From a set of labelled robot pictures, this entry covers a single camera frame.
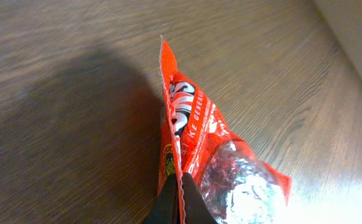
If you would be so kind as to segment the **red snack bag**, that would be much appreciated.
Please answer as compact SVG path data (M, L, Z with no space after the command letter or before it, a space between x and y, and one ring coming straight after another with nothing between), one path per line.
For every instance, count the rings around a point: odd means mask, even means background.
M259 160L229 129L214 102L178 69L165 40L159 63L164 109L158 188L176 175L179 223L185 223L185 172L217 223L287 223L290 178Z

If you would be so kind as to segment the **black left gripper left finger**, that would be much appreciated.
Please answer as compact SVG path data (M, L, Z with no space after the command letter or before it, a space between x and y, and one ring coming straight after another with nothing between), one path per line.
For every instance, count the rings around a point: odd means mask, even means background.
M179 224L179 196L175 174L168 176L143 224Z

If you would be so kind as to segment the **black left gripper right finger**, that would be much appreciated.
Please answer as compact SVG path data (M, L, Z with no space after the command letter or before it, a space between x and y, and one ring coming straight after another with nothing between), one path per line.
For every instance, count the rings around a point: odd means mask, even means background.
M209 212L198 187L191 176L185 172L182 177L183 188L183 206L185 210L186 224L217 224Z

